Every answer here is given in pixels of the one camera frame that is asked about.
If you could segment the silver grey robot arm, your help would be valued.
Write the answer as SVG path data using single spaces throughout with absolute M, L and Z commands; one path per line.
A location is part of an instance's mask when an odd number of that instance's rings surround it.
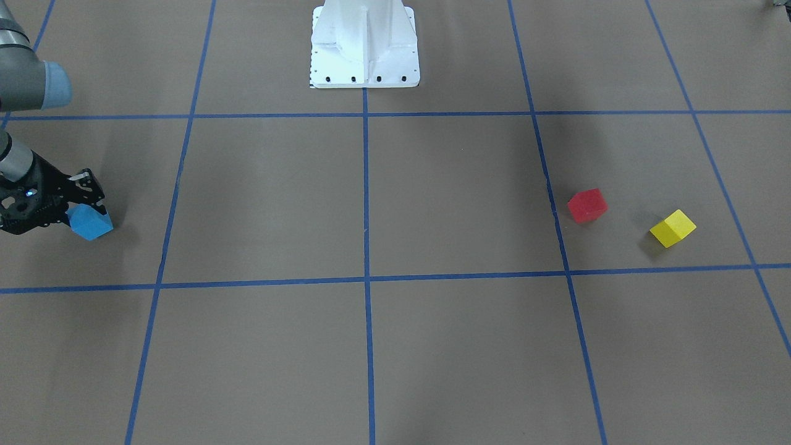
M 70 103 L 72 85 L 56 62 L 40 59 L 6 5 L 1 15 L 2 113 L 60 108 Z M 21 235 L 64 224 L 85 240 L 113 229 L 106 197 L 90 169 L 60 171 L 19 138 L 1 134 L 2 230 Z

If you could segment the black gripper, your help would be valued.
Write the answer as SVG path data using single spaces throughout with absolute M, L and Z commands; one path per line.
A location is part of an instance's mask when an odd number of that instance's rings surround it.
M 2 200 L 11 200 L 2 205 L 2 231 L 21 235 L 53 224 L 82 228 L 91 219 L 105 222 L 105 197 L 91 169 L 70 176 L 33 152 L 19 180 L 2 178 Z

